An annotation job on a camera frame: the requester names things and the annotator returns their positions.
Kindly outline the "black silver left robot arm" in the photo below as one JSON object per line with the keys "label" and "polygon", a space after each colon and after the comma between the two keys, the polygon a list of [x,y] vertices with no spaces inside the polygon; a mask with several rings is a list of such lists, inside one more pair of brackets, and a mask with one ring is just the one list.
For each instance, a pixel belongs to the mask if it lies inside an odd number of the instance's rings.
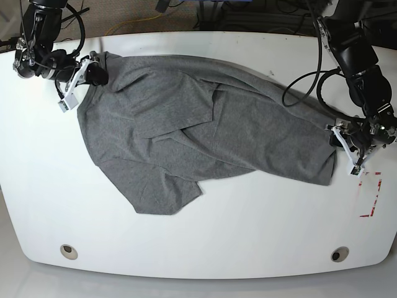
{"label": "black silver left robot arm", "polygon": [[[326,72],[316,88],[320,105],[336,118],[350,123],[345,135],[364,156],[372,146],[396,140],[396,117],[391,105],[392,89],[378,65],[378,57],[358,25],[370,1],[318,1],[318,25],[326,49],[338,67]],[[323,83],[333,75],[344,75],[352,102],[364,116],[352,117],[328,106],[322,97]]]}

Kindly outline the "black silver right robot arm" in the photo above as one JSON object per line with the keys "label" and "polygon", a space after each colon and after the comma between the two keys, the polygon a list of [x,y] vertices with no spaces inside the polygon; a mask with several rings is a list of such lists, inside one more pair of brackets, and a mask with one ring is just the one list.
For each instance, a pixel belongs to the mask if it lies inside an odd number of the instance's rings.
{"label": "black silver right robot arm", "polygon": [[[61,83],[67,86],[103,86],[109,82],[109,75],[100,66],[95,54],[77,60],[84,46],[86,30],[81,13],[67,1],[30,1],[25,11],[21,4],[19,9],[20,37],[16,42],[13,69],[20,77],[40,76],[53,81],[57,89],[60,89]],[[77,20],[80,29],[79,44],[70,53],[64,49],[53,48],[61,31],[63,9],[71,12],[71,17]],[[78,82],[73,84],[71,81],[82,70],[85,60],[88,61],[87,68],[82,77],[78,78]]]}

